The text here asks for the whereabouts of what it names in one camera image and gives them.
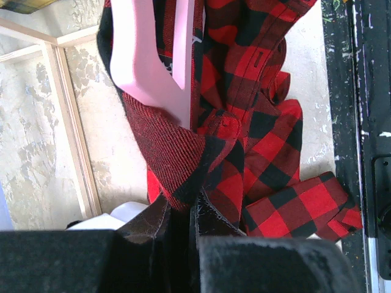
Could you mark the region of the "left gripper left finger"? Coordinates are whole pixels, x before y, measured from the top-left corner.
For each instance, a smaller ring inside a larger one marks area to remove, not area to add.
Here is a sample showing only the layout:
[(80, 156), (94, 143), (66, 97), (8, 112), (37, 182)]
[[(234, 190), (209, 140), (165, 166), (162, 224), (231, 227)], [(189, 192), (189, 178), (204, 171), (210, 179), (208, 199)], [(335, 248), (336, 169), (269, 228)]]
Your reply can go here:
[(167, 292), (171, 207), (159, 197), (118, 230), (1, 233), (1, 292)]

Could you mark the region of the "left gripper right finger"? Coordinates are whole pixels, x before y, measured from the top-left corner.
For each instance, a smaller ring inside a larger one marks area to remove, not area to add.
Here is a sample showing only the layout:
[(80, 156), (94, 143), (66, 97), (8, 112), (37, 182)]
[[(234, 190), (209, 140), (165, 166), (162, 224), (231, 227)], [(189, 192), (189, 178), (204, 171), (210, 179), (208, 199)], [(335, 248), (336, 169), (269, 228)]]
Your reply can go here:
[(358, 292), (353, 270), (329, 241), (248, 237), (200, 192), (190, 211), (194, 292)]

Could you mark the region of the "red black plaid shirt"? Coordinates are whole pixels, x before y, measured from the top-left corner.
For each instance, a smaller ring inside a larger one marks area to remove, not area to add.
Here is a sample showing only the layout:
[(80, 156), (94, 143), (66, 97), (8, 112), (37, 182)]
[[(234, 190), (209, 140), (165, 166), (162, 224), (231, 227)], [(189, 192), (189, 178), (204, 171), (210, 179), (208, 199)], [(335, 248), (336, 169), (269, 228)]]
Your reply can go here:
[(187, 211), (200, 191), (248, 236), (330, 241), (362, 228), (332, 172), (299, 178), (302, 109), (288, 99), (285, 36), (313, 1), (196, 1), (192, 130), (119, 90), (147, 164), (147, 199)]

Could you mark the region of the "pink plastic hanger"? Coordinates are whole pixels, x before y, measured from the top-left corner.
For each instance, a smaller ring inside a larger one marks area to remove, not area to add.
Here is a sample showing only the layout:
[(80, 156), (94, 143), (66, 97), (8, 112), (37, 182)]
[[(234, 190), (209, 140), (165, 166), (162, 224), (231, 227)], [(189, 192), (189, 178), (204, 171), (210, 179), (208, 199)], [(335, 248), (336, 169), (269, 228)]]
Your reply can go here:
[(167, 112), (191, 127), (191, 59), (194, 1), (178, 1), (174, 10), (172, 70), (156, 48), (152, 1), (112, 1), (114, 84), (140, 103)]

